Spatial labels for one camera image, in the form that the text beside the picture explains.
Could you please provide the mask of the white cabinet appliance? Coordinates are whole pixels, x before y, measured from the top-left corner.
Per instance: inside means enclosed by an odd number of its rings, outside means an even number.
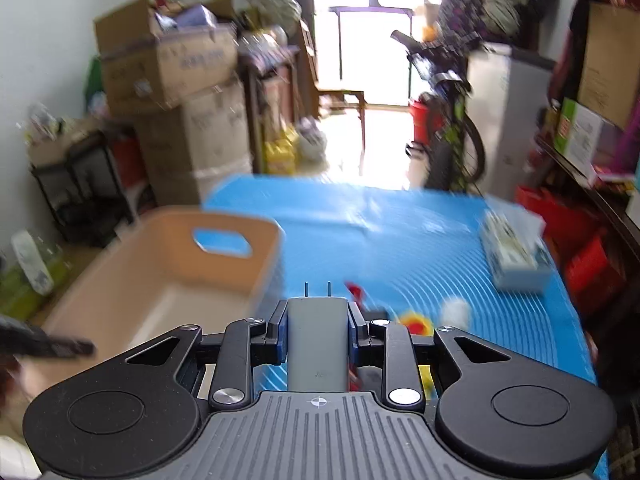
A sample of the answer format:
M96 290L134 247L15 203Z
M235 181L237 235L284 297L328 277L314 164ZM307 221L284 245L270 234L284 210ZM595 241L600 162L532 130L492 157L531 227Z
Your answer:
M506 44L485 44L469 58L472 94L466 104L486 154L480 192L514 200L537 131L538 112L547 106L554 63Z

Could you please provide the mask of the yellow oil jug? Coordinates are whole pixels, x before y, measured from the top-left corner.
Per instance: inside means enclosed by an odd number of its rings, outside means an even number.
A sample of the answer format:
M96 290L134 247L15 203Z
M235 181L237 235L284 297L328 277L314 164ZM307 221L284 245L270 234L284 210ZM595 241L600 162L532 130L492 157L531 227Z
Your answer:
M266 169L273 176L292 176L298 161L298 133L295 129L282 130L280 136L265 144Z

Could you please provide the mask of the red plastic bucket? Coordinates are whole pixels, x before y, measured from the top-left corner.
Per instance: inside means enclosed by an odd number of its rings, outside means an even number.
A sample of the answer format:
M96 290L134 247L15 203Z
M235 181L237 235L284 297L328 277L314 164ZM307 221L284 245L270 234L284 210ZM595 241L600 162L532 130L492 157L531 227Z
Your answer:
M430 144L431 134L442 126L442 115L419 100L409 101L409 113L413 121L413 141Z

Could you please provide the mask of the beige plastic storage bin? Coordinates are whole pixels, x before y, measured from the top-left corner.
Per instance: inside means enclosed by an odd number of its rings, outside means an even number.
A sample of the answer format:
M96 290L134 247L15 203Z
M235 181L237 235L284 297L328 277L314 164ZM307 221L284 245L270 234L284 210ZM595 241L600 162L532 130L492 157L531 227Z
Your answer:
M180 207L148 214L88 265L43 324L91 340L94 357L24 361L26 396L184 324L210 334L268 318L283 296L282 237L266 219Z

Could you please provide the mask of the black metal shelf rack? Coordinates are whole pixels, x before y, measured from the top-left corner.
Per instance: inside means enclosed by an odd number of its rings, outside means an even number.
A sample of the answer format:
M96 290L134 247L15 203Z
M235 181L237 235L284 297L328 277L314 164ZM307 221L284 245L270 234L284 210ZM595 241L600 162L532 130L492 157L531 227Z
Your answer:
M111 194L99 191L90 170L80 173L80 165L94 155L100 155L104 161L111 178ZM134 222L107 137L100 130L68 148L59 162L31 164L29 171L37 182L53 226L67 244L104 248L114 240L116 228L122 222ZM64 198L55 203L44 179L62 176L70 181L70 188L66 188Z

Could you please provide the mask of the white power adapter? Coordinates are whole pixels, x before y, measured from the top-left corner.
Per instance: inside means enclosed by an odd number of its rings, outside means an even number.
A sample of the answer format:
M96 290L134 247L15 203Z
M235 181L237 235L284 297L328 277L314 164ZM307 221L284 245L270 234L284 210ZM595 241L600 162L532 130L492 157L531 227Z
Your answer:
M348 301L333 296L289 299L288 390L348 390Z

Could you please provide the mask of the blue silicone mat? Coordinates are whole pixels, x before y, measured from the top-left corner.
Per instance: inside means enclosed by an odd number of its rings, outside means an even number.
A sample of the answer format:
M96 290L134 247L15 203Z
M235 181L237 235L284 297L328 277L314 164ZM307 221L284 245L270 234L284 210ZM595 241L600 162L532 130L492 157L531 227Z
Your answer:
M471 307L472 334L593 382L577 312L559 276L541 295L498 292L491 281L477 197L390 191L319 179L237 177L203 205L271 219L283 231L283 295L347 296L391 316L419 312L432 322L448 298Z

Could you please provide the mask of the yellow toy launcher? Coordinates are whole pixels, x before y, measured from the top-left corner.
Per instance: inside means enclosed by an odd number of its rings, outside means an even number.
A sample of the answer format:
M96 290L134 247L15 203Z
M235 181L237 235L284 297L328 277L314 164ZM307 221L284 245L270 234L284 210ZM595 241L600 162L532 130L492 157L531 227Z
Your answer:
M398 318L398 322L406 326L411 335L433 336L434 327L432 322L421 313L414 311L405 312ZM429 398L434 391L431 367L428 365L420 365L419 373L425 396Z

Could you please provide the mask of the wooden chair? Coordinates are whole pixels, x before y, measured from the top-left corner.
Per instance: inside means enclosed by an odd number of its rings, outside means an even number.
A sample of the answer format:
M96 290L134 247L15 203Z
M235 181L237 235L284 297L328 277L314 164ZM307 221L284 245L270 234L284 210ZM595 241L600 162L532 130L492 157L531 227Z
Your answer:
M360 122L361 146L367 148L366 111L367 100L363 90L354 89L320 89L319 99L329 99L330 110L356 110Z

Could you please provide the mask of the white tissue box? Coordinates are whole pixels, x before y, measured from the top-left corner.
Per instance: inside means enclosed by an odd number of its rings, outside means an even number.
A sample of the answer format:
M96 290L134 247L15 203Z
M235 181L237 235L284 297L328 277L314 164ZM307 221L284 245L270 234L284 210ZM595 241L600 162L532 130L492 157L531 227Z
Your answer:
M542 294L554 263L542 234L546 222L524 207L487 195L480 240L492 282L500 292Z

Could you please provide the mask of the green plastic container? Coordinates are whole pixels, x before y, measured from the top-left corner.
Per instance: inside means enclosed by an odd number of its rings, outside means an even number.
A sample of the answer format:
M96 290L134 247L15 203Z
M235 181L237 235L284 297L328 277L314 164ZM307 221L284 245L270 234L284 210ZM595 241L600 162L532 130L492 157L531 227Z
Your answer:
M28 320L42 305L57 292L68 279L70 268L63 257L55 257L47 262L47 268L53 280L53 288L47 295L40 295L32 289L32 285L18 264L14 264L1 275L1 314Z

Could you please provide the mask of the upper cardboard box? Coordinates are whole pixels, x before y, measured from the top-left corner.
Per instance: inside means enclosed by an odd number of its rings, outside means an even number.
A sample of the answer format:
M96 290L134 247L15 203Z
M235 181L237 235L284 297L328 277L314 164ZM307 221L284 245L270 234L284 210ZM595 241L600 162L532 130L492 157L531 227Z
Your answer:
M132 0L93 22L106 102L114 116L170 110L231 78L238 64L236 28L213 22L181 26L151 0Z

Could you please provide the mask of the lower wrapped cardboard box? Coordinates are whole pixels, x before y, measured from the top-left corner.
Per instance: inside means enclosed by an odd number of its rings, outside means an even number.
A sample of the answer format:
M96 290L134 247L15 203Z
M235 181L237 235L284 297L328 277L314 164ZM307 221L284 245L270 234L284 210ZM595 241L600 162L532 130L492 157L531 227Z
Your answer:
M252 172L242 82L232 79L134 128L160 206L199 205L224 179Z

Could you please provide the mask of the white pill bottle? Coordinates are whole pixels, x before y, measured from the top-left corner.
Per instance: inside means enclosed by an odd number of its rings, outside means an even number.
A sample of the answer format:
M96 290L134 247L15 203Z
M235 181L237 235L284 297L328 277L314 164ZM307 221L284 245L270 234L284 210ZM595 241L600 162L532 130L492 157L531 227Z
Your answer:
M459 297L448 297L442 300L440 305L439 325L469 330L471 326L472 311L469 303Z

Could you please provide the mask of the red hero figure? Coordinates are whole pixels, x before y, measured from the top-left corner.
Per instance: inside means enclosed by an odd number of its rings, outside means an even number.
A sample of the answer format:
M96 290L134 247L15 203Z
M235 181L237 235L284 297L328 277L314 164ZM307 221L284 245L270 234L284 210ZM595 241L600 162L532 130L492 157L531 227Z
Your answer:
M364 289L354 283L354 282L345 282L345 287L347 288L350 296L352 296L352 301L358 306L360 311L367 310L366 306L366 298L367 294Z

